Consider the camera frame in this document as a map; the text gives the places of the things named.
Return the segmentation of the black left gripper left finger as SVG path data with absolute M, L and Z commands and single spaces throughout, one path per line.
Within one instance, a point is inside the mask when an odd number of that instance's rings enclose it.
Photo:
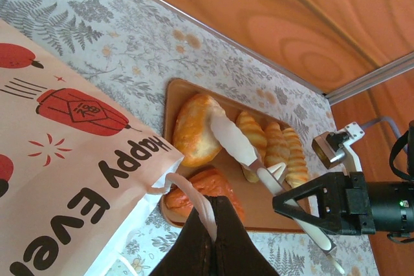
M 152 275 L 185 276 L 216 274 L 215 244 L 199 214 L 192 210 L 174 245 Z

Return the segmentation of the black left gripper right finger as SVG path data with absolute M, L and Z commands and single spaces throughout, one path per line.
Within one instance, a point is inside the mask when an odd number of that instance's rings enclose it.
M 254 246 L 230 199 L 213 197 L 212 207 L 217 224 L 212 275 L 277 275 Z

